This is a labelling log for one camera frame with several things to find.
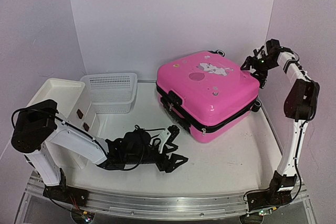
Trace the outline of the pink hard-shell suitcase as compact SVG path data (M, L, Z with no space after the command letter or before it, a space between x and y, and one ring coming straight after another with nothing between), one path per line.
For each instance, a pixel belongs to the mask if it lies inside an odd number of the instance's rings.
M166 112L195 140L209 143L259 110L265 84L217 50L160 66L156 90Z

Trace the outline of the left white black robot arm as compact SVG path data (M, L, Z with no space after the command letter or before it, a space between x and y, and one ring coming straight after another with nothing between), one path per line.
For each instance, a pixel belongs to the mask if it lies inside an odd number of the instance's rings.
M171 173L188 162L188 158L176 154L178 146L173 142L179 135L176 125L161 128L158 135L135 125L134 130L114 141L105 140L105 150L98 138L70 123L57 110L57 102L51 99L20 108L13 112L11 123L12 147L24 154L28 162L50 187L50 193L59 201L70 197L65 186L63 170L50 154L47 143L72 151L104 170L129 172L142 164L155 164L159 171Z

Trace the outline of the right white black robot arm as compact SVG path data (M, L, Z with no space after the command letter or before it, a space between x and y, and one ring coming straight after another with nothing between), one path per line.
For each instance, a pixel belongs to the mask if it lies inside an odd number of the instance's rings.
M297 197L292 194L292 190L296 184L302 184L299 158L308 124L317 112L320 86L308 76L299 60L293 50L282 46L276 39L270 39L255 49L253 56L247 57L241 66L241 70L251 72L262 89L266 86L269 70L276 67L283 70L291 84L283 105L284 114L293 120L291 141L274 171L269 187L248 191L243 196L249 213L263 215L292 203Z

